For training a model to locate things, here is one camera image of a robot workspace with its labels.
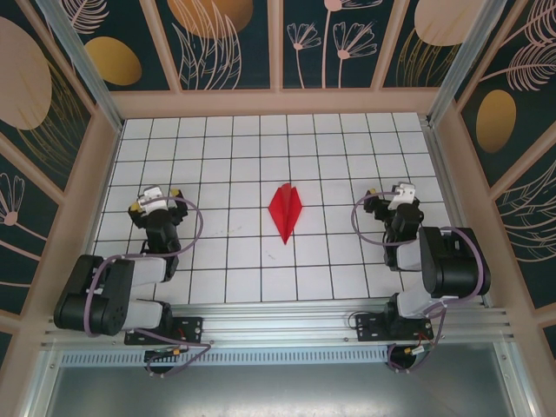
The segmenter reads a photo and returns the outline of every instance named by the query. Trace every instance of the reflective metal surface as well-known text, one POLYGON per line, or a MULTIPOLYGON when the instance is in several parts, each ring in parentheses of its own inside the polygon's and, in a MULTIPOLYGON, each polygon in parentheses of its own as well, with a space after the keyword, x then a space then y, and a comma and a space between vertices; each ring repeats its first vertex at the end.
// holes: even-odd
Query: reflective metal surface
POLYGON ((382 363, 192 367, 167 380, 141 368, 64 368, 47 414, 80 416, 507 417, 491 345, 445 345, 415 374, 382 363))

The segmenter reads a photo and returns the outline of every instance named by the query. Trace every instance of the metal base plate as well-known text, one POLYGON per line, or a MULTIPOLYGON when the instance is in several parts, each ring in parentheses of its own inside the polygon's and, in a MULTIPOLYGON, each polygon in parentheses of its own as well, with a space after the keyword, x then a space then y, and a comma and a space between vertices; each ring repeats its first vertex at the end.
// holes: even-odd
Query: metal base plate
MULTIPOLYGON (((170 339, 199 343, 202 335, 202 317, 174 317, 171 334, 165 333, 159 328, 149 331, 170 339)), ((123 343, 128 346, 168 345, 168 343, 139 333, 126 333, 123 343)))
POLYGON ((397 321, 396 332, 388 329, 384 313, 365 313, 355 316, 358 341, 417 341, 419 334, 434 338, 433 326, 428 319, 402 319, 397 321))

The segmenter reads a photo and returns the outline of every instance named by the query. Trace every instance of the white grid mat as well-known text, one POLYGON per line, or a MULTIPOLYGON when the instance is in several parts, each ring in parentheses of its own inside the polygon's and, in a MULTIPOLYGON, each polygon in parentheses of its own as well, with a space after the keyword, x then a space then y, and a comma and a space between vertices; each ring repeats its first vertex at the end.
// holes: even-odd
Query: white grid mat
MULTIPOLYGON (((205 229, 170 282, 135 295, 173 304, 390 296, 420 275, 391 272, 349 216, 368 189, 400 180, 415 184, 425 226, 449 224, 414 113, 128 120, 95 254, 138 252, 145 232, 128 206, 145 187, 171 184, 199 205, 205 229), (287 245, 268 212, 285 182, 303 205, 287 245)), ((362 208, 358 222, 381 239, 382 224, 362 208)), ((178 228, 184 242, 195 227, 191 212, 178 228)))

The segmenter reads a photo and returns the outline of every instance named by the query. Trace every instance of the red paper airplane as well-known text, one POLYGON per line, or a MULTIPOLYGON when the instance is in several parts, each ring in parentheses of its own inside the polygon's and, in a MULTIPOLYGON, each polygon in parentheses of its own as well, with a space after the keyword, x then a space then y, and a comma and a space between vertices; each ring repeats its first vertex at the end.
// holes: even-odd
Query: red paper airplane
POLYGON ((284 184, 276 190, 272 202, 268 206, 268 211, 272 215, 272 220, 280 232, 284 244, 294 231, 295 223, 301 213, 301 200, 297 193, 297 188, 291 184, 284 184))

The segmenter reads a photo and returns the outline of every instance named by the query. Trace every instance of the gold circle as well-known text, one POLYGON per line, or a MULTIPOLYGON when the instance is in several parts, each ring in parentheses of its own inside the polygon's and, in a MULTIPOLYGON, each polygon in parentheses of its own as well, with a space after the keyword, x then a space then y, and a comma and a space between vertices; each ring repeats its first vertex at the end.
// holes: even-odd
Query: gold circle
POLYGON ((218 30, 216 33, 217 21, 212 3, 220 11, 222 19, 224 16, 229 18, 238 33, 248 25, 253 16, 253 0, 168 0, 175 19, 189 33, 205 38, 224 37, 224 31, 218 30))
POLYGON ((0 119, 31 130, 48 115, 52 98, 49 62, 35 40, 0 17, 0 119))
POLYGON ((104 81, 130 85, 141 78, 141 63, 128 45, 113 37, 100 36, 85 44, 90 59, 104 81))
POLYGON ((488 153, 506 145, 512 135, 517 109, 512 96, 501 89, 486 95, 477 114, 477 141, 488 153))
POLYGON ((483 0, 420 0, 415 9, 415 31, 424 43, 454 46, 462 43, 483 0))

